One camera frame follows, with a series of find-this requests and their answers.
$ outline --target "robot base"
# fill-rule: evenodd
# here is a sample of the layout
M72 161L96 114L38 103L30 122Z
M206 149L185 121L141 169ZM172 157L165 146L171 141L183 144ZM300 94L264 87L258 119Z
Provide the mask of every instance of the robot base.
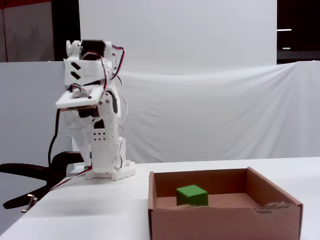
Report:
M107 173L95 173L93 170L85 173L86 179L111 179L112 181L118 181L136 174L136 166L133 161L126 160L123 162L120 169L114 169L113 172Z

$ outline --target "white table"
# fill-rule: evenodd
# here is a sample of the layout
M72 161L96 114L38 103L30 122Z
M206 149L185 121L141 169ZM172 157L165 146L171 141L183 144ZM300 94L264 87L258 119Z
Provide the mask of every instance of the white table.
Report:
M148 240L149 173L252 167L304 204L302 240L320 239L320 157L145 163L136 175L49 192L0 240ZM83 177L73 181L84 180Z

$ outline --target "brown box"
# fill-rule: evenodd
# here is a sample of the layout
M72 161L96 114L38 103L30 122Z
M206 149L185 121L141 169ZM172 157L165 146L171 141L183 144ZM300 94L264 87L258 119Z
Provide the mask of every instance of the brown box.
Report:
M177 206L176 189L197 185L209 206ZM298 240L303 205L247 169L150 173L152 240Z

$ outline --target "green cube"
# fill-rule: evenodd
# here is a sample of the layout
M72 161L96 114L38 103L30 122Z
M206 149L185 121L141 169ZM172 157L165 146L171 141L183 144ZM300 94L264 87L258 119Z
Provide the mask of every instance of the green cube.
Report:
M176 205L208 206L208 192L196 185L177 188Z

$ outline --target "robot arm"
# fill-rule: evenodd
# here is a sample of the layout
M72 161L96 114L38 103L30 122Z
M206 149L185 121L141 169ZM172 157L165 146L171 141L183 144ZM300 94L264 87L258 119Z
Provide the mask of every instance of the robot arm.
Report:
M67 41L66 91L55 105L64 112L68 134L84 162L92 167L91 176L118 180L136 170L135 163L126 160L126 140L119 136L121 104L113 47L107 41Z

